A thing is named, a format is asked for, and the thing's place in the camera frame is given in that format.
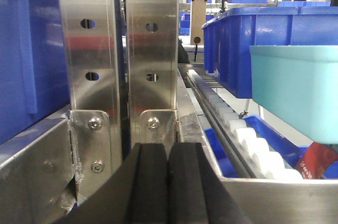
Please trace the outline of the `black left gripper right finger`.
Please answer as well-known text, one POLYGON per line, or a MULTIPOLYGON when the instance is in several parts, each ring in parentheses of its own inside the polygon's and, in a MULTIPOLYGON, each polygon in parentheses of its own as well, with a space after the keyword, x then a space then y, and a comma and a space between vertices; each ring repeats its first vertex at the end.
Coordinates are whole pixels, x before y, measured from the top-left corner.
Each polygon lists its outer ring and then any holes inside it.
POLYGON ((169 223, 251 223, 216 176, 200 143, 176 143, 168 172, 169 223))

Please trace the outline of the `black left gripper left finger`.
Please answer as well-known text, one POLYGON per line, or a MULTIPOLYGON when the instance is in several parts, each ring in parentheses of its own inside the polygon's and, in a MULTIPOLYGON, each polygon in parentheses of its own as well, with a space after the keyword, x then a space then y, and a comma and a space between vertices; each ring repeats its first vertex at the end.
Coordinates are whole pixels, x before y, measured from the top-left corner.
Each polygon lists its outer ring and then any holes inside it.
POLYGON ((113 176, 57 223, 167 223, 167 207, 164 146, 137 143, 113 176))

